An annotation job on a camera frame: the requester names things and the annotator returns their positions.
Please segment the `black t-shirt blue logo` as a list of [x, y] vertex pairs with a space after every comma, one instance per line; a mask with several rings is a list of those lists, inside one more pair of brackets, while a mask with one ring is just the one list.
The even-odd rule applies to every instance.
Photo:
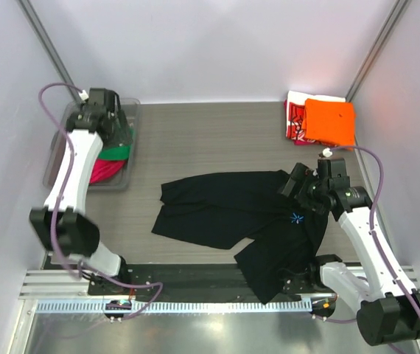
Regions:
[[267, 304], [283, 276], [305, 274], [328, 225], [328, 214], [304, 209], [279, 190], [289, 173], [210, 173], [162, 184], [152, 232], [213, 249], [251, 243], [234, 259], [256, 298]]

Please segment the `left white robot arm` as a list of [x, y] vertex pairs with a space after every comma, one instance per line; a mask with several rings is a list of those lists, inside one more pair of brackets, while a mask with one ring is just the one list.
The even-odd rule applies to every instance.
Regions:
[[119, 95], [107, 88], [82, 90], [76, 86], [77, 112], [61, 123], [46, 107], [44, 86], [38, 101], [65, 139], [66, 147], [53, 187], [43, 206], [31, 209], [29, 222], [46, 251], [59, 259], [76, 279], [102, 281], [115, 294], [132, 288], [125, 259], [101, 240], [98, 226], [85, 212], [91, 175], [104, 147], [130, 145], [133, 137]]

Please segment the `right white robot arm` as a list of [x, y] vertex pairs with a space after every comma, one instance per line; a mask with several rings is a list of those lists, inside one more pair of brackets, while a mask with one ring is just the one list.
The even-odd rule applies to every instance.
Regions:
[[329, 212], [348, 235], [364, 275], [336, 255], [317, 256], [305, 270], [284, 277], [286, 294], [331, 291], [355, 315], [371, 346], [420, 339], [420, 290], [396, 260], [368, 193], [353, 187], [344, 159], [319, 159], [316, 169], [297, 163], [281, 194], [309, 212]]

